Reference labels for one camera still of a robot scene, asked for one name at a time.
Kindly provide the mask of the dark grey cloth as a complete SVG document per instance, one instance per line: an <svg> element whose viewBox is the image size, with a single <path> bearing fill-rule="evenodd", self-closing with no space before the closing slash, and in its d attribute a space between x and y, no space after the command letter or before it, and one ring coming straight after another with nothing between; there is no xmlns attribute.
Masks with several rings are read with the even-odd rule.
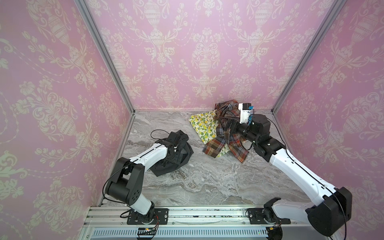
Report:
<svg viewBox="0 0 384 240"><path fill-rule="evenodd" d="M186 165L194 153L188 140L188 135L181 130L171 132L167 138L156 140L155 143L165 146L167 151L166 156L155 163L150 170L159 177Z"/></svg>

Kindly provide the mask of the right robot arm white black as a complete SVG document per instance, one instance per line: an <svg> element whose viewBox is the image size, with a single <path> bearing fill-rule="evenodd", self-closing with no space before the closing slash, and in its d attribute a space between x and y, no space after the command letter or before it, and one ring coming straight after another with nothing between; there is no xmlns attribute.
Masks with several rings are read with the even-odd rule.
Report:
<svg viewBox="0 0 384 240"><path fill-rule="evenodd" d="M347 228L352 216L352 193L325 181L294 157L283 143L270 135L271 121L266 116L250 115L247 120L220 117L219 121L224 130L251 142L260 157L287 175L310 199L308 203L281 198L268 201L264 205L266 222L280 224L285 219L295 220L310 224L326 237Z"/></svg>

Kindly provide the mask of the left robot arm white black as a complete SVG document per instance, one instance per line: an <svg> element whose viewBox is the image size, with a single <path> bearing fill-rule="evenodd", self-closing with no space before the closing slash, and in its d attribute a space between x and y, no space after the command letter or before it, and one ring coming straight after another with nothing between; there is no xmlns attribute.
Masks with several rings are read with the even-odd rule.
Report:
<svg viewBox="0 0 384 240"><path fill-rule="evenodd" d="M153 165L163 160L167 153L165 145L155 143L135 157L118 159L105 186L105 194L143 216L150 215L153 203L142 194L144 175Z"/></svg>

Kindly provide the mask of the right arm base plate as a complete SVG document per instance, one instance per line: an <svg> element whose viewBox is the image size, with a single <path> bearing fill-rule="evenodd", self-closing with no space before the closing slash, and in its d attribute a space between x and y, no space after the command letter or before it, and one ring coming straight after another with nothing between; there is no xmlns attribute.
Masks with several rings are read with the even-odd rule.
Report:
<svg viewBox="0 0 384 240"><path fill-rule="evenodd" d="M291 220L278 218L271 210L263 208L249 208L246 210L246 217L251 225L289 225Z"/></svg>

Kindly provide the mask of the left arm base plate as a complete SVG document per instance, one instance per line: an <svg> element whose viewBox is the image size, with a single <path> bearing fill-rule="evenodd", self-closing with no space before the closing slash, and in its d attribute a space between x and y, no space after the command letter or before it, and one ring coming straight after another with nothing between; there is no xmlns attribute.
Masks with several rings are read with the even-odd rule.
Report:
<svg viewBox="0 0 384 240"><path fill-rule="evenodd" d="M130 210L127 218L127 225L166 225L168 223L169 209L154 208L146 215Z"/></svg>

